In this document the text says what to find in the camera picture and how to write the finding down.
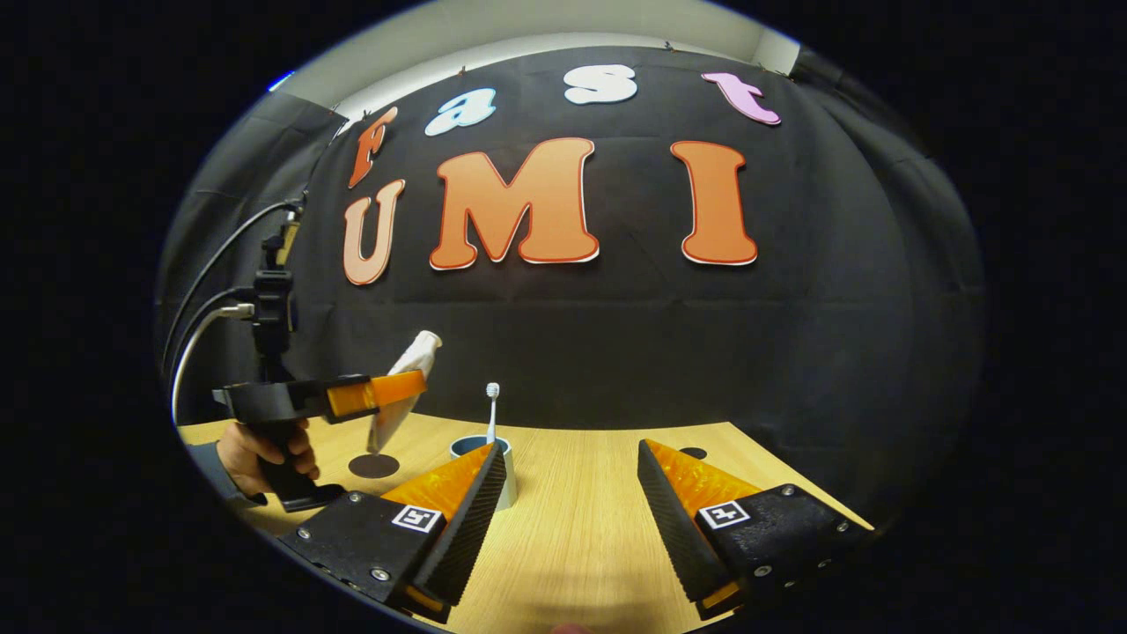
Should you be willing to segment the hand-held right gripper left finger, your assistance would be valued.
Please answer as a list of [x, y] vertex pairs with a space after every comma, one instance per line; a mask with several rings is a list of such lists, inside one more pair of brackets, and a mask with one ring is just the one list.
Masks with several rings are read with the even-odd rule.
[[504, 450], [488, 443], [382, 495], [343, 494], [279, 542], [371, 601], [446, 623], [506, 477]]

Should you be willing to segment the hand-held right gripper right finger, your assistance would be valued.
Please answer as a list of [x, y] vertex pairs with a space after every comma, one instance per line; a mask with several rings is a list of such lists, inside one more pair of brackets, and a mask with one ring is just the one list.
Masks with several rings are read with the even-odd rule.
[[653, 439], [637, 445], [637, 480], [704, 620], [777, 606], [876, 538], [805, 486], [758, 486]]

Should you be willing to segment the white toothpaste tube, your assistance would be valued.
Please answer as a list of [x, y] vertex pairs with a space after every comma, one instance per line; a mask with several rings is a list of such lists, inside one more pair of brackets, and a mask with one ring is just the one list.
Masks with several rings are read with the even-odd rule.
[[[431, 369], [433, 369], [436, 354], [438, 354], [442, 345], [442, 338], [438, 334], [431, 332], [431, 330], [420, 330], [414, 342], [401, 354], [398, 361], [394, 361], [389, 374], [394, 376], [394, 374], [405, 372], [420, 370], [423, 378], [427, 379], [431, 376]], [[419, 398], [420, 394], [414, 394], [414, 396], [407, 398], [407, 400], [391, 402], [387, 407], [379, 407], [378, 414], [371, 418], [366, 441], [369, 454], [378, 456], [379, 453], [382, 453], [387, 443], [399, 430], [400, 425], [412, 413], [412, 409], [417, 405]]]

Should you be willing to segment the light blue cup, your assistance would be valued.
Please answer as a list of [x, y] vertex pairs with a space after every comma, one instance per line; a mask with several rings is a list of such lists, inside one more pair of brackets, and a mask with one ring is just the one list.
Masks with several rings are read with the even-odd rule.
[[[449, 446], [451, 459], [460, 458], [465, 456], [465, 454], [471, 453], [471, 450], [482, 448], [487, 445], [488, 440], [490, 440], [490, 438], [488, 438], [487, 434], [474, 434], [474, 436], [465, 436], [452, 441]], [[496, 510], [498, 512], [503, 512], [503, 510], [511, 509], [512, 506], [518, 501], [518, 473], [516, 473], [515, 459], [512, 458], [511, 441], [500, 437], [495, 437], [492, 440], [497, 443], [499, 448], [503, 450], [503, 458], [506, 468], [505, 484], [496, 506]]]

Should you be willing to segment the wooden desktop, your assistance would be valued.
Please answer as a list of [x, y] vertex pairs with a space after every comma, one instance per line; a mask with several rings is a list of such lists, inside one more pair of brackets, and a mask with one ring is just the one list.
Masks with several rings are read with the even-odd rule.
[[[322, 481], [370, 494], [446, 464], [451, 443], [485, 432], [483, 423], [412, 413], [383, 450], [398, 468], [366, 479], [361, 476], [371, 472], [361, 468], [369, 461], [366, 421], [313, 420], [307, 430]], [[597, 634], [681, 634], [702, 623], [733, 623], [726, 618], [730, 611], [701, 622], [681, 590], [637, 481], [637, 445], [644, 439], [674, 450], [701, 448], [708, 464], [755, 486], [796, 484], [844, 515], [845, 533], [873, 529], [733, 423], [616, 431], [500, 425], [497, 432], [512, 443], [515, 503], [490, 523], [449, 623], [411, 617], [394, 625], [411, 623], [427, 634], [547, 634], [571, 622]]]

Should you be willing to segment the black backdrop cloth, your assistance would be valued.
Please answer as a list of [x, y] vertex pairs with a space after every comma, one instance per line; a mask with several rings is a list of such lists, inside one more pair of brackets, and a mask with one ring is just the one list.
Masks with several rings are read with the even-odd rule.
[[341, 102], [261, 97], [205, 159], [156, 273], [158, 361], [250, 285], [285, 204], [299, 379], [442, 338], [423, 413], [728, 422], [866, 520], [909, 504], [967, 416], [985, 282], [969, 212], [886, 106], [656, 48], [556, 50]]

